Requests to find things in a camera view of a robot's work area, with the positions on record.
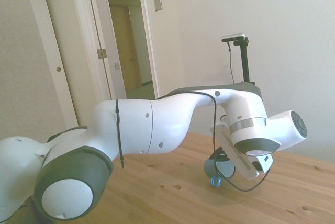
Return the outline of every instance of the open doorway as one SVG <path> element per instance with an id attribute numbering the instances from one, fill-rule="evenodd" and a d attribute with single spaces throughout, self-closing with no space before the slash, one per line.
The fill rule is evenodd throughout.
<path id="1" fill-rule="evenodd" d="M 108 0 L 127 98 L 155 99 L 140 0 Z"/>

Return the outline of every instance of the black cable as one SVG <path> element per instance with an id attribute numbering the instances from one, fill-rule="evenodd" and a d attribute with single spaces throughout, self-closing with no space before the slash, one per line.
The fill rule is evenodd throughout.
<path id="1" fill-rule="evenodd" d="M 117 140 L 119 142 L 119 152 L 120 152 L 120 160 L 121 166 L 124 168 L 124 156 L 122 155 L 122 146 L 121 146 L 121 136 L 120 136 L 120 117 L 119 117 L 119 100 L 116 100 L 116 125 L 117 125 Z"/>
<path id="2" fill-rule="evenodd" d="M 215 154 L 215 151 L 216 151 L 216 148 L 215 148 L 215 130 L 216 130 L 216 111 L 217 111 L 217 104 L 216 104 L 216 100 L 215 100 L 215 98 L 214 98 L 212 95 L 207 94 L 207 93 L 203 93 L 203 92 L 196 92 L 196 91 L 182 91 L 182 92 L 176 92 L 176 93 L 173 93 L 173 94 L 168 94 L 168 95 L 162 96 L 162 97 L 157 98 L 157 99 L 162 99 L 162 98 L 165 98 L 165 97 L 170 97 L 170 96 L 173 96 L 173 95 L 183 94 L 183 93 L 192 93 L 192 94 L 205 95 L 205 96 L 210 97 L 210 98 L 213 100 L 213 102 L 214 102 L 213 150 L 214 150 L 214 154 Z M 250 188 L 250 189 L 241 189 L 241 188 L 239 188 L 238 186 L 236 186 L 233 182 L 231 182 L 230 179 L 226 178 L 226 177 L 219 171 L 219 169 L 218 169 L 218 167 L 217 167 L 217 165 L 216 165 L 216 155 L 214 155 L 214 168 L 215 168 L 216 173 L 217 173 L 220 177 L 224 178 L 226 181 L 229 182 L 230 185 L 232 185 L 232 186 L 235 187 L 237 190 L 242 191 L 242 192 L 249 192 L 249 191 L 251 191 L 251 190 L 254 190 L 256 187 L 258 187 L 258 186 L 265 180 L 265 178 L 267 177 L 267 175 L 268 175 L 269 172 L 270 172 L 270 169 L 269 169 L 269 170 L 267 171 L 267 173 L 264 175 L 264 177 L 261 179 L 261 181 L 259 181 L 259 182 L 258 182 L 255 186 L 253 186 L 252 188 Z"/>
<path id="3" fill-rule="evenodd" d="M 235 80 L 234 80 L 234 76 L 232 75 L 232 69 L 231 69 L 231 48 L 230 48 L 230 43 L 227 42 L 228 44 L 228 48 L 229 48 L 229 60 L 230 60 L 230 73 L 231 73 L 231 77 L 232 77 L 232 82 L 235 83 Z"/>

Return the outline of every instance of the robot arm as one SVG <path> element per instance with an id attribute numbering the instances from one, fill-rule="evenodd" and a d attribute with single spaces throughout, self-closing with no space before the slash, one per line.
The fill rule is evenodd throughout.
<path id="1" fill-rule="evenodd" d="M 87 214 L 104 191 L 119 147 L 124 155 L 173 151 L 185 138 L 194 109 L 214 105 L 213 99 L 227 114 L 217 126 L 217 139 L 245 178 L 265 172 L 271 166 L 270 153 L 306 138 L 303 121 L 295 113 L 268 118 L 259 89 L 248 83 L 180 89 L 157 100 L 119 100 L 119 125 L 116 101 L 102 102 L 87 130 L 67 131 L 46 144 L 23 137 L 0 142 L 1 178 L 10 174 L 0 182 L 0 222 L 33 192 L 37 208 L 49 218 L 72 220 Z M 260 171 L 254 162 L 264 160 L 264 155 L 269 162 L 261 163 Z M 14 196 L 17 187 L 24 187 L 25 193 Z"/>

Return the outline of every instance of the baseboard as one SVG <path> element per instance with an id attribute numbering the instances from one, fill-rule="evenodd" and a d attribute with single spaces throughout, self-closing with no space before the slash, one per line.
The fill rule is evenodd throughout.
<path id="1" fill-rule="evenodd" d="M 146 85 L 149 85 L 149 84 L 152 84 L 152 80 L 148 81 L 148 82 L 145 82 L 145 83 L 142 83 L 142 86 L 146 86 Z"/>

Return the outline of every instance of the wooden table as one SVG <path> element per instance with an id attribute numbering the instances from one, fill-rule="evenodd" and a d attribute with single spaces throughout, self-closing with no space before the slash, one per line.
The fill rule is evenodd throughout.
<path id="1" fill-rule="evenodd" d="M 97 207 L 67 223 L 335 223 L 335 163 L 276 152 L 265 181 L 244 193 L 210 185 L 212 152 L 211 137 L 188 133 L 171 153 L 125 156 L 124 169 L 115 160 Z M 232 181 L 249 188 L 259 179 L 237 172 Z"/>

